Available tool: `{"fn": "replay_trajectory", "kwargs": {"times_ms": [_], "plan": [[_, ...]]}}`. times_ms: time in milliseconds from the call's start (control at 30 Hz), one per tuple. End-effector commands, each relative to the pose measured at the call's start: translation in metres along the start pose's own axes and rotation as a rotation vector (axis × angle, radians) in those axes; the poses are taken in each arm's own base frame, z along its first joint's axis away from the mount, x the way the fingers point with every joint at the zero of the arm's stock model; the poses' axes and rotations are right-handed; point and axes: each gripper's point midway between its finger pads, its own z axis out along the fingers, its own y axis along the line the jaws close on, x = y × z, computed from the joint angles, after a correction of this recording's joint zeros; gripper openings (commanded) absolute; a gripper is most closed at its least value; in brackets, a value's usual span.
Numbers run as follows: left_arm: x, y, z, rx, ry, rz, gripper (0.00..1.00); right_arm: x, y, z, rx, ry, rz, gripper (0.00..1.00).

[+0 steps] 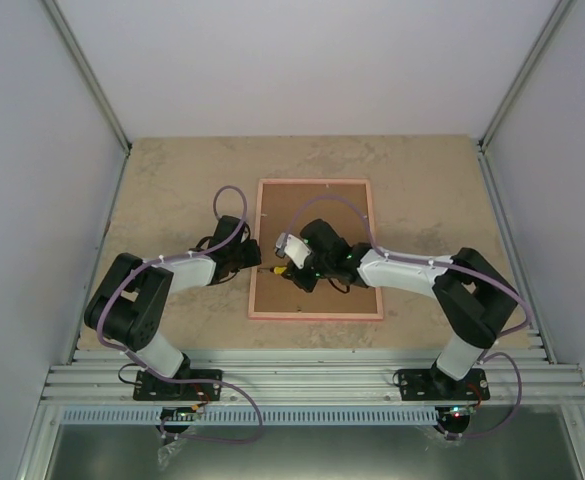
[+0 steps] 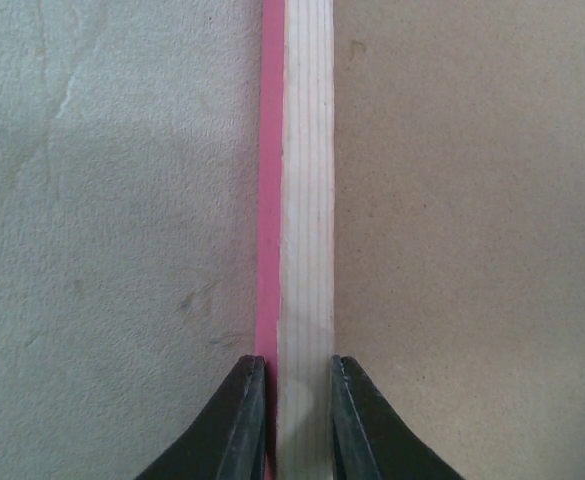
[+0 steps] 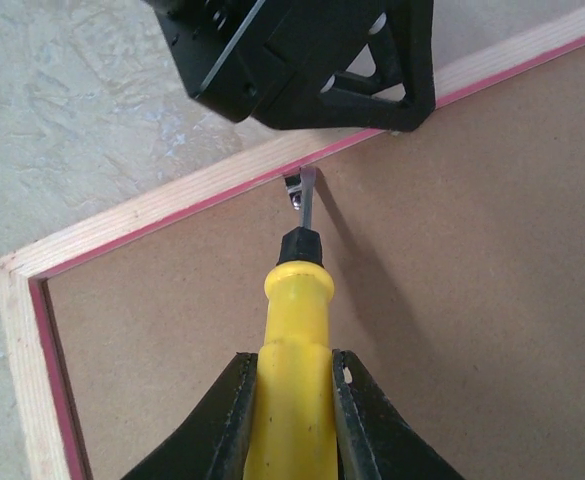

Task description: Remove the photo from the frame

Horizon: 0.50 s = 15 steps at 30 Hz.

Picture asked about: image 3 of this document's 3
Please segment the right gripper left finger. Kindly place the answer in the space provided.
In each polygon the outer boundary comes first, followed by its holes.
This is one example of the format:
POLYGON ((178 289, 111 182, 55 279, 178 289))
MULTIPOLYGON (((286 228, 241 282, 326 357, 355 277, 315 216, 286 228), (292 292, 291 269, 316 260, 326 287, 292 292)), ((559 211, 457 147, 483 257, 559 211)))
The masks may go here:
POLYGON ((181 425, 127 479, 241 479, 257 379, 255 353, 238 353, 181 425))

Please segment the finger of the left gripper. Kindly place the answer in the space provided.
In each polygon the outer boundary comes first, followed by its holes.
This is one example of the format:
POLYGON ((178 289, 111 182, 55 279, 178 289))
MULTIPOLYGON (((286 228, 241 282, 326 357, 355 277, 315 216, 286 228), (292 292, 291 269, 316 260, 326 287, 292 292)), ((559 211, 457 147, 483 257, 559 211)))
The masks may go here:
POLYGON ((375 71, 342 71, 320 95, 323 128, 359 127, 411 132, 436 105, 432 60, 432 1, 383 1, 367 30, 375 71))

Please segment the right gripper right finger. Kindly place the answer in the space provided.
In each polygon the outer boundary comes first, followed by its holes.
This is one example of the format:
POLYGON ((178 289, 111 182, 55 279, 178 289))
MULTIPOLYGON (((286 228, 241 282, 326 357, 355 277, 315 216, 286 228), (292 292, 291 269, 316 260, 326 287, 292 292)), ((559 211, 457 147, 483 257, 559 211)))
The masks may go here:
POLYGON ((399 414, 358 356, 332 352, 340 479, 460 479, 399 414))

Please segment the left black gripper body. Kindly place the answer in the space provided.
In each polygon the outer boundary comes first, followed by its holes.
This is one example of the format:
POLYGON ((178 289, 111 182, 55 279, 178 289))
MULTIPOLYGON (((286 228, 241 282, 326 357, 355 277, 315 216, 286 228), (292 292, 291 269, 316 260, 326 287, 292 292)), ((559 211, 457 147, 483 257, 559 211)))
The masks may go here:
POLYGON ((238 123, 327 128, 317 100, 329 1, 152 1, 191 99, 238 123))

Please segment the yellow handled screwdriver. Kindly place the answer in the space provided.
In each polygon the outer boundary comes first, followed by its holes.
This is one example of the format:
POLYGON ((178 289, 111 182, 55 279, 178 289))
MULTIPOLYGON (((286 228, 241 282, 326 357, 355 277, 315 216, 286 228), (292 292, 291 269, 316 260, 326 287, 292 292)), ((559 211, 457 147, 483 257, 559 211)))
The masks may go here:
POLYGON ((334 282, 312 228, 317 171, 300 172, 300 220, 281 241, 265 279, 264 343, 258 353, 246 479, 335 479, 337 434, 329 347, 334 282))

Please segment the pink wooden photo frame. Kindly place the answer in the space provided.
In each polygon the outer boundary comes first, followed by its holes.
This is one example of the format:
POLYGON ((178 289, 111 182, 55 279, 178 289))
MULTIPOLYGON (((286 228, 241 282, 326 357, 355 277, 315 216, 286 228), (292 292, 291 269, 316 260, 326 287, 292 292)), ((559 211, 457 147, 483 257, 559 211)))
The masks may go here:
POLYGON ((316 163, 333 344, 469 478, 585 479, 585 2, 544 9, 414 133, 283 134, 0 259, 32 477, 123 475, 260 346, 316 163))

